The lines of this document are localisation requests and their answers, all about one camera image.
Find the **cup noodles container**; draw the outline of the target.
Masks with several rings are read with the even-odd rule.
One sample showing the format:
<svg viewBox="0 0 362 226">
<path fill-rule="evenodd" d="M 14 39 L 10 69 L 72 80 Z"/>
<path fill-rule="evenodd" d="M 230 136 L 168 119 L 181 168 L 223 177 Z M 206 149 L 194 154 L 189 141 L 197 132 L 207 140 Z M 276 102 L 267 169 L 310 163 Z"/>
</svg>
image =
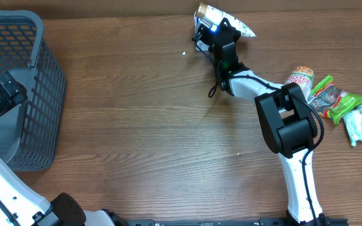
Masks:
<svg viewBox="0 0 362 226">
<path fill-rule="evenodd" d="M 302 89 L 304 97 L 307 99 L 310 95 L 310 91 L 312 88 L 312 83 L 314 79 L 314 71 L 307 66 L 297 66 L 292 70 L 291 75 L 285 82 L 296 83 Z"/>
</svg>

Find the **colourful candy bag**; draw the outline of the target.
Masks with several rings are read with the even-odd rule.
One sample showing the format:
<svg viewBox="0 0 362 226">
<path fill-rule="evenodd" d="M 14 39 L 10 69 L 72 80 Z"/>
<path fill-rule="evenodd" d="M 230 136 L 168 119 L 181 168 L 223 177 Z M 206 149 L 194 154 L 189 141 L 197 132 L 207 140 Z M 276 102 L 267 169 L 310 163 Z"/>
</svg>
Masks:
<svg viewBox="0 0 362 226">
<path fill-rule="evenodd" d="M 307 102 L 318 115 L 339 124 L 344 115 L 362 104 L 362 95 L 337 88 L 328 75 L 310 91 Z"/>
</svg>

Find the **teal snack packet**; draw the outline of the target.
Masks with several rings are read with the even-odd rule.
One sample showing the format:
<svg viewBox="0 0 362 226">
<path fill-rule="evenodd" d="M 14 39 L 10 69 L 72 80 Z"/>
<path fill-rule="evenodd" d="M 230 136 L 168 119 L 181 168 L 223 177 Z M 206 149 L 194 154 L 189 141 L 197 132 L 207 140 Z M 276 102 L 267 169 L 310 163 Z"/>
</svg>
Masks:
<svg viewBox="0 0 362 226">
<path fill-rule="evenodd" d="M 344 117 L 344 123 L 352 146 L 362 141 L 362 105 L 349 111 Z"/>
</svg>

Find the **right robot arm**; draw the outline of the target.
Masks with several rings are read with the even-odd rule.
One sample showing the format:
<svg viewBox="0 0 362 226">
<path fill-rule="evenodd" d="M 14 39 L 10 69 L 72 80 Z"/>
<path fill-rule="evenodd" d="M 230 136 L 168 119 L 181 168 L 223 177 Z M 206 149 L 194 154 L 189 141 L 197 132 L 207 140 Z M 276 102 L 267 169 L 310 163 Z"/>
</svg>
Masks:
<svg viewBox="0 0 362 226">
<path fill-rule="evenodd" d="M 261 132 L 268 148 L 278 155 L 288 191 L 289 225 L 329 225 L 317 200 L 312 170 L 312 154 L 324 136 L 324 126 L 315 110 L 306 102 L 296 83 L 271 83 L 256 76 L 238 60 L 236 42 L 241 32 L 223 18 L 215 31 L 212 23 L 197 19 L 194 43 L 207 45 L 217 89 L 253 102 Z"/>
</svg>

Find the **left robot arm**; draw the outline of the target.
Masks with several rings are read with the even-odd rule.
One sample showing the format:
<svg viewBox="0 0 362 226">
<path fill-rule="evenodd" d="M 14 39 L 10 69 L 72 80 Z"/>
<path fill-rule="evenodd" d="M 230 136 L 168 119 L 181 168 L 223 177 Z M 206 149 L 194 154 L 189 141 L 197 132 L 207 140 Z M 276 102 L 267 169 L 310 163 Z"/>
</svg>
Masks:
<svg viewBox="0 0 362 226">
<path fill-rule="evenodd" d="M 27 99 L 26 89 L 7 72 L 0 74 L 0 117 Z M 109 210 L 86 211 L 67 193 L 49 202 L 21 181 L 0 158 L 0 225 L 126 225 Z"/>
</svg>

